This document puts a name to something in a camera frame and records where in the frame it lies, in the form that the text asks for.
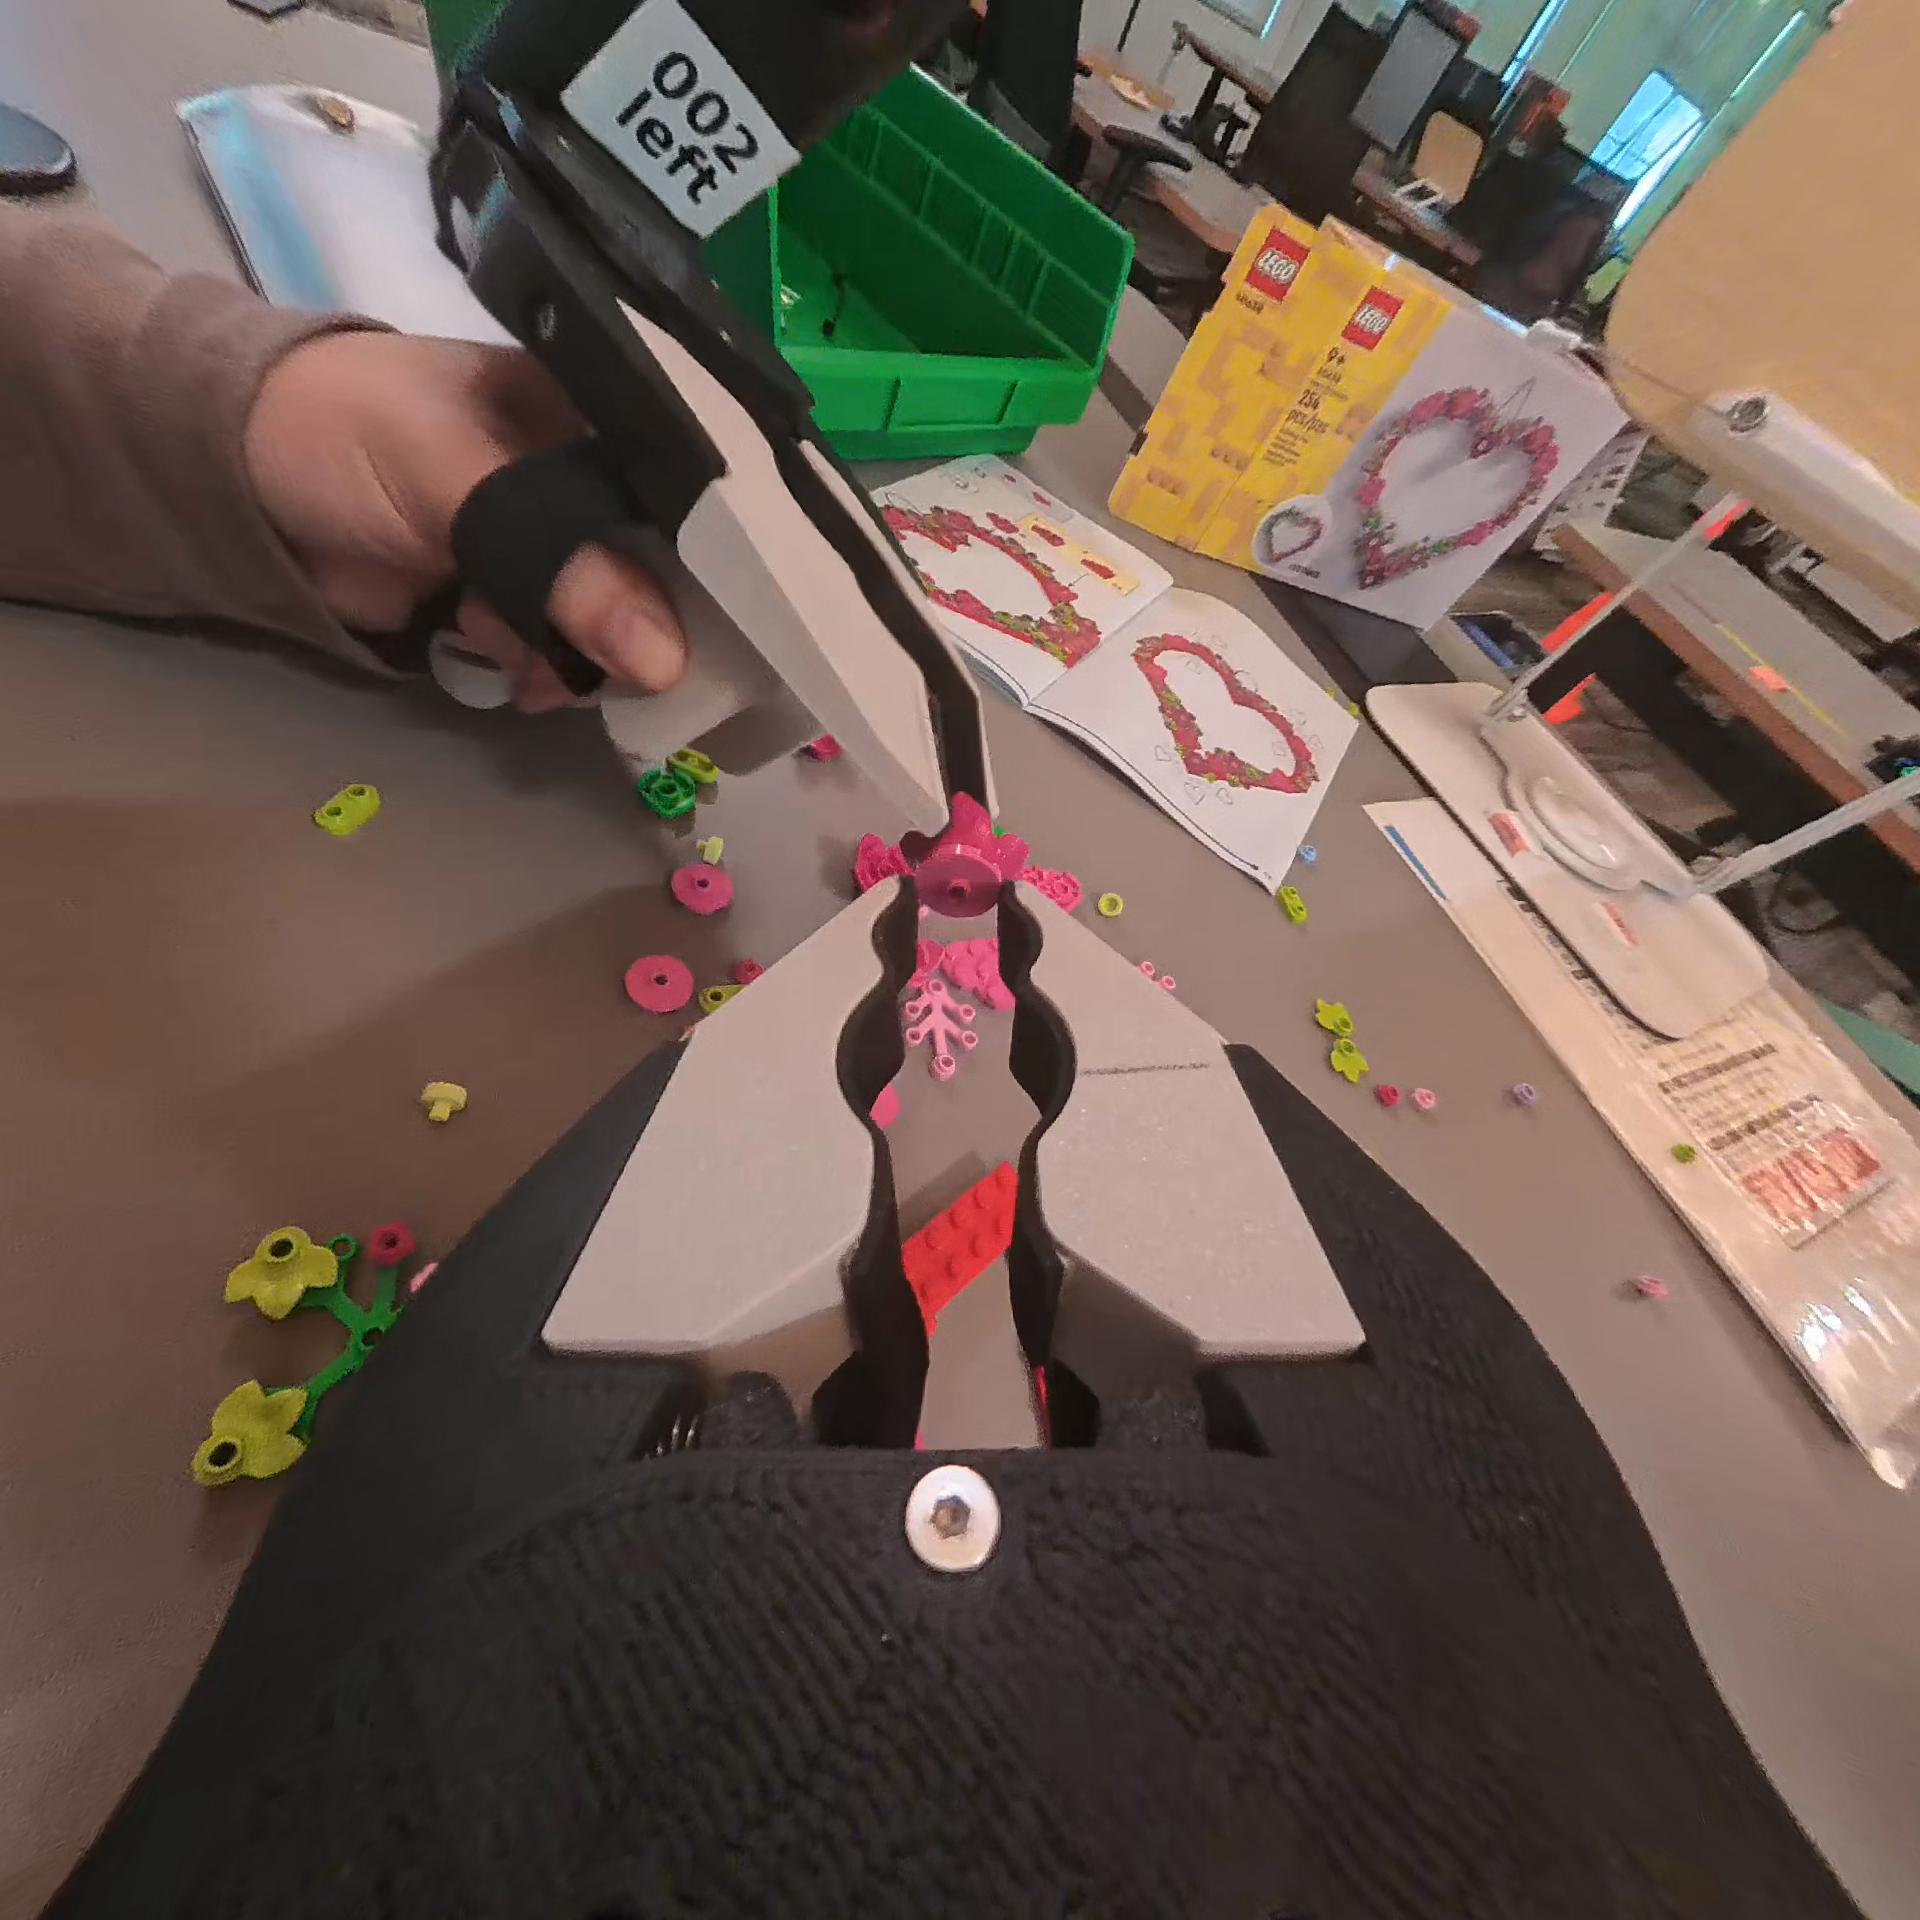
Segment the person's left hand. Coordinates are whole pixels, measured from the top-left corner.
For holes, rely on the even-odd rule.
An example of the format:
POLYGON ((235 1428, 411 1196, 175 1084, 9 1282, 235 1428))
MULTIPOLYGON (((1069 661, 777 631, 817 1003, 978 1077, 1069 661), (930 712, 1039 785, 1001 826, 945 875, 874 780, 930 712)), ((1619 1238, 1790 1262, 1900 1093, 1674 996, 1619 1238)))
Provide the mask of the person's left hand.
MULTIPOLYGON (((344 328, 267 372, 245 466, 327 611, 350 631, 395 633, 453 579, 450 523, 468 494, 585 424, 523 348, 344 328)), ((622 552, 580 544, 551 583, 548 621, 632 691, 666 691, 686 671, 681 613, 622 552)), ((453 654, 498 670, 523 712, 580 706, 485 593, 462 599, 453 654)))

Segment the red lego heart frame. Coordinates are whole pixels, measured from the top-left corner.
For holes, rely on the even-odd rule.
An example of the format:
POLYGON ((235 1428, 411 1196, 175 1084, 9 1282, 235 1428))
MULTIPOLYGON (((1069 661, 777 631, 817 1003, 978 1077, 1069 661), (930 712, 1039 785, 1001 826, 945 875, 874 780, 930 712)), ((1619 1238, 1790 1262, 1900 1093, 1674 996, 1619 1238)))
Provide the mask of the red lego heart frame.
POLYGON ((924 1448, 1024 1454, 1047 1439, 1044 1389, 1011 1309, 1017 1199, 1020 1173, 1001 1163, 901 1244, 929 1334, 924 1448))

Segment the green bin with lego pieces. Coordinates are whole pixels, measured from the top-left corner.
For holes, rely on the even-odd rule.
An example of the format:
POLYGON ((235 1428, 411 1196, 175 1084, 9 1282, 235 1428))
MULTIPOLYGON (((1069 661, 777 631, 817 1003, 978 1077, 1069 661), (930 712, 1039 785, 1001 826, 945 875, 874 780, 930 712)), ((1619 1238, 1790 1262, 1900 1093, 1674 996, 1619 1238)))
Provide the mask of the green bin with lego pieces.
POLYGON ((847 461, 1020 453, 1085 415, 1133 236, 906 68, 701 242, 847 461))

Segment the lego instruction booklet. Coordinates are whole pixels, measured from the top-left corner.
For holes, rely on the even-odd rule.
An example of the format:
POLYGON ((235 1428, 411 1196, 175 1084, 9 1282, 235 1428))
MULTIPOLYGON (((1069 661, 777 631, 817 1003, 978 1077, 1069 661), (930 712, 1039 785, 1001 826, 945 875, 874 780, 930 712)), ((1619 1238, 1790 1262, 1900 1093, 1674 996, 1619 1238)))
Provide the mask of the lego instruction booklet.
POLYGON ((881 482, 874 509, 980 682, 1260 887, 1289 875, 1358 714, 1263 628, 987 453, 881 482))

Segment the yellow lego box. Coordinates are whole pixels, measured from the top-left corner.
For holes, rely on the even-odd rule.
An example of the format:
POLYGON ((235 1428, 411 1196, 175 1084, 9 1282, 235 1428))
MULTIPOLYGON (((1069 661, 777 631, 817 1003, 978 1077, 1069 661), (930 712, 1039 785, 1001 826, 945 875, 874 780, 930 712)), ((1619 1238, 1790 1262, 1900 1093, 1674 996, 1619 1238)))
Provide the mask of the yellow lego box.
POLYGON ((1273 203, 1247 220, 1112 513, 1429 631, 1622 424, 1565 340, 1273 203))

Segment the grey work table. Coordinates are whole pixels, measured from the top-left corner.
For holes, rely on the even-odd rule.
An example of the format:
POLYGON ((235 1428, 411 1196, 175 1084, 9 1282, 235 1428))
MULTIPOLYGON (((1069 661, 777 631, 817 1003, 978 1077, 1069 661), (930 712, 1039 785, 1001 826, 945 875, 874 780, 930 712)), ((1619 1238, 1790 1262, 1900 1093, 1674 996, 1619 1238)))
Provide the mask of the grey work table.
POLYGON ((1917 736, 1914 706, 1719 548, 1686 544, 1619 613, 1831 803, 1881 784, 1869 767, 1879 741, 1917 736))

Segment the black flat object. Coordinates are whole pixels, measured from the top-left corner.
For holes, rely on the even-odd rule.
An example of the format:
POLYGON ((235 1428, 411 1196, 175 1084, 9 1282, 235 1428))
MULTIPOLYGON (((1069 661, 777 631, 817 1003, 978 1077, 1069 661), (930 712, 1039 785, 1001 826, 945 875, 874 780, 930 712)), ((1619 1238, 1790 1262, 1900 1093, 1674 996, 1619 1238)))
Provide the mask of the black flat object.
POLYGON ((0 162, 6 198, 43 198, 67 193, 79 179, 72 143, 36 115, 0 104, 0 162))

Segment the pale blue plastic pouch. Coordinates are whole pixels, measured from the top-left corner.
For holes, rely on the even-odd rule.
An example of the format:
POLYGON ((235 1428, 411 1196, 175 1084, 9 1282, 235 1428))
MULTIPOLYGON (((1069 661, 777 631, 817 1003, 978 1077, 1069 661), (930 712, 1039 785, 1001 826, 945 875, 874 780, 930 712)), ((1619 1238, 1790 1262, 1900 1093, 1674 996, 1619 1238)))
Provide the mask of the pale blue plastic pouch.
POLYGON ((318 85, 235 85, 175 104, 255 289, 424 340, 511 347, 437 247, 428 136, 318 85))

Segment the green stem lego flower bunch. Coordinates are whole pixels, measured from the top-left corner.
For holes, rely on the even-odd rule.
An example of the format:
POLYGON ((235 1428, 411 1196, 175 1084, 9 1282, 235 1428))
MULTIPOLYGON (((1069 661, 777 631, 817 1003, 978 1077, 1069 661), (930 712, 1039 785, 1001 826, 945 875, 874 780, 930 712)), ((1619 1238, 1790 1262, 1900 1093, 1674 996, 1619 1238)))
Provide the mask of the green stem lego flower bunch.
POLYGON ((247 1305, 267 1323, 318 1313, 335 1324, 340 1346, 304 1381, 235 1383, 208 1413, 191 1479, 226 1487, 292 1472, 309 1448, 322 1399, 366 1369, 430 1269, 430 1261, 419 1262, 419 1238, 406 1220, 386 1220, 366 1238, 314 1238, 304 1226, 264 1234, 228 1269, 223 1302, 247 1305))

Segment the person's left forearm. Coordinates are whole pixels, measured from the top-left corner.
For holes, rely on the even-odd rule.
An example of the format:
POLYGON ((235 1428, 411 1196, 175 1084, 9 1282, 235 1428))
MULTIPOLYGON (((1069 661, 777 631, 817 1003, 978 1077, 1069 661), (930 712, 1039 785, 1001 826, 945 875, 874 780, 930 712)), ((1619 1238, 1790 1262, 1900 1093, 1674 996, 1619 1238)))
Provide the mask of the person's left forearm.
POLYGON ((424 638, 364 638, 261 509, 245 428, 302 347, 382 335, 170 275, 85 211, 2 206, 2 599, 307 643, 423 671, 424 638))

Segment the black monitor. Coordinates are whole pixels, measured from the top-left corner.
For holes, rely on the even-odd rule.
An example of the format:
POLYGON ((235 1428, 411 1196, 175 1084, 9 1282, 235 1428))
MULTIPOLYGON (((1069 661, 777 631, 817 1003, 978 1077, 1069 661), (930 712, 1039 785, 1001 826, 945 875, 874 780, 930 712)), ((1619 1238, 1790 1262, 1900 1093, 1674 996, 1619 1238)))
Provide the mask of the black monitor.
POLYGON ((1372 149, 1397 153, 1433 104, 1442 77, 1481 34, 1481 17, 1458 2, 1403 2, 1349 111, 1372 149))
POLYGON ((1295 11, 1292 62, 1247 132, 1239 176, 1292 211, 1321 218, 1310 203, 1327 181, 1327 162, 1346 125, 1358 22, 1338 2, 1301 2, 1295 11))

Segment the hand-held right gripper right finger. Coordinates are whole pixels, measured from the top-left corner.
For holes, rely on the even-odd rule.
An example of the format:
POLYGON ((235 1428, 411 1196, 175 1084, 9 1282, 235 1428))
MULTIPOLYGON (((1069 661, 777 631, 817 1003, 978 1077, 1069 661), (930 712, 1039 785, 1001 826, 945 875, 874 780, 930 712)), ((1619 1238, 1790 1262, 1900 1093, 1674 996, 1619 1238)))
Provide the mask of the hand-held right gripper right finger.
POLYGON ((1020 1148, 1008 1302, 1053 1445, 1220 1369, 1346 1362, 1366 1331, 1260 1118, 1263 1059, 1024 882, 1001 891, 1020 1148))

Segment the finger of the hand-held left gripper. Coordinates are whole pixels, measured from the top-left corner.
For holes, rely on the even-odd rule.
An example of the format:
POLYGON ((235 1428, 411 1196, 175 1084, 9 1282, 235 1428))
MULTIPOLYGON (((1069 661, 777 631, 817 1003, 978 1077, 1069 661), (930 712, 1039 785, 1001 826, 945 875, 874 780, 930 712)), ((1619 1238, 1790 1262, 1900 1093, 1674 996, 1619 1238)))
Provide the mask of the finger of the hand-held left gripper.
POLYGON ((847 561, 864 607, 922 688, 930 753, 940 771, 940 815, 948 819, 957 795, 966 795, 995 819, 1001 793, 980 685, 871 494, 823 437, 813 437, 813 528, 847 561))
POLYGON ((930 670, 829 536, 847 528, 864 544, 881 574, 912 593, 898 622, 924 637, 935 665, 957 670, 954 643, 924 618, 906 563, 881 556, 881 528, 817 448, 799 445, 799 469, 829 494, 820 509, 780 472, 777 445, 720 375, 636 305, 618 309, 690 401, 723 469, 651 557, 686 631, 686 674, 661 694, 600 691, 611 747, 632 771, 696 747, 726 773, 748 773, 799 747, 813 723, 847 747, 908 826, 929 836, 948 830, 954 784, 930 670))

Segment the white flat stand base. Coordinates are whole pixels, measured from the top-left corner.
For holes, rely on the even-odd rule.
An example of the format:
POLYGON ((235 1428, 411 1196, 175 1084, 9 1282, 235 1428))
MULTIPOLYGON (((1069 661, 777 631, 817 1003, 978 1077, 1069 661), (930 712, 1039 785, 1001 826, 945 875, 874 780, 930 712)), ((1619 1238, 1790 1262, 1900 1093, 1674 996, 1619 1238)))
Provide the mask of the white flat stand base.
POLYGON ((1481 682, 1376 685, 1370 714, 1625 1015, 1686 1040, 1767 986, 1767 952, 1569 741, 1481 682))

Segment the wooden chair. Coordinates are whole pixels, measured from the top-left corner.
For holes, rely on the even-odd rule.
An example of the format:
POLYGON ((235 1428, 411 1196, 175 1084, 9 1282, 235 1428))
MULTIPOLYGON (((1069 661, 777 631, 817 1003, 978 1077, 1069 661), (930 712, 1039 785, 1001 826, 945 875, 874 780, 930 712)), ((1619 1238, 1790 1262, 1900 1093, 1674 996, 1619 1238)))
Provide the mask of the wooden chair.
POLYGON ((1917 2, 1844 2, 1669 210, 1608 324, 1619 403, 1917 613, 1917 2))

